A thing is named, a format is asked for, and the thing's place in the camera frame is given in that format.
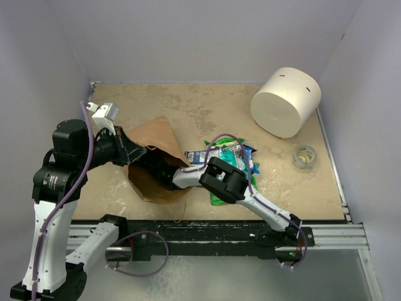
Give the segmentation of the brown paper bag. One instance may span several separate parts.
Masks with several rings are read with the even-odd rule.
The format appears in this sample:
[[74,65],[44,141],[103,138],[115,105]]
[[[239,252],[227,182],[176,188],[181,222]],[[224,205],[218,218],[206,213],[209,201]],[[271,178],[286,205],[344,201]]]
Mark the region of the brown paper bag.
[[172,183],[172,176],[179,167],[190,164],[180,148],[176,135],[166,116],[156,117],[127,132],[128,138],[147,149],[147,153],[138,161],[130,164],[127,170],[128,180],[143,201],[165,206],[170,219],[179,223],[185,216],[173,210],[189,191]]

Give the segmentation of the green Chuba chips bag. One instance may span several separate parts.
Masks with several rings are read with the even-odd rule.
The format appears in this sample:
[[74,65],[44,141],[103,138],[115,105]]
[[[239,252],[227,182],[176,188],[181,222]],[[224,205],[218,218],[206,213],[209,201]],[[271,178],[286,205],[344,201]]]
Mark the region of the green Chuba chips bag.
[[[220,138],[218,140],[216,140],[211,149],[221,149],[222,147],[229,147],[232,151],[240,151],[241,155],[243,156],[244,160],[245,159],[249,159],[250,161],[252,161],[252,157],[248,157],[247,154],[245,154],[242,151],[242,147],[240,146],[240,144],[237,142],[237,140],[230,138],[230,137],[223,137]],[[248,178],[248,171],[247,169],[245,171],[243,171],[243,173],[245,173],[246,178]]]

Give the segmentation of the teal snack packet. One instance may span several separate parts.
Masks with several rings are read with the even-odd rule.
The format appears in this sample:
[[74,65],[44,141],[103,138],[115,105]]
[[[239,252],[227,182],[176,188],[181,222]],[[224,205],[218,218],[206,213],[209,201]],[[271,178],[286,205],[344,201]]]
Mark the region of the teal snack packet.
[[246,162],[239,150],[232,151],[229,147],[222,147],[219,158],[242,171],[247,169]]

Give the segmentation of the blue white snack packet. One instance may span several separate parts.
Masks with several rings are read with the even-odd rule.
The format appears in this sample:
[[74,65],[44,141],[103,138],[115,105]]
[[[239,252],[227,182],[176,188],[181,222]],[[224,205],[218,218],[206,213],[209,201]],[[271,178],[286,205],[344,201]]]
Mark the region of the blue white snack packet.
[[244,144],[244,148],[248,157],[252,157],[252,155],[257,151],[255,148]]

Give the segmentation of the small bright blue packet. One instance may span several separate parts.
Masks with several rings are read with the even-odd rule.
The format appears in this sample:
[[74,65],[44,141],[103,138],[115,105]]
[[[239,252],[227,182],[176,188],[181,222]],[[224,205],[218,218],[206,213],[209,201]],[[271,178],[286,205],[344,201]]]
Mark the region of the small bright blue packet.
[[251,174],[260,174],[259,171],[260,163],[255,161],[249,161],[249,167],[251,170]]

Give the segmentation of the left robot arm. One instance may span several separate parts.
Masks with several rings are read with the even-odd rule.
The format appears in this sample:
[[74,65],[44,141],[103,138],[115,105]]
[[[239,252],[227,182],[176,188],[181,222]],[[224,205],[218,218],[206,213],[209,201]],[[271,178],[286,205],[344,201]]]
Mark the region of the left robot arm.
[[94,135],[90,123],[79,119],[59,123],[53,148],[33,177],[35,226],[31,258],[24,278],[10,289],[16,300],[78,300],[91,265],[108,243],[128,241],[127,220],[103,218],[75,253],[66,253],[73,213],[87,172],[108,162],[127,166],[146,153],[120,126]]

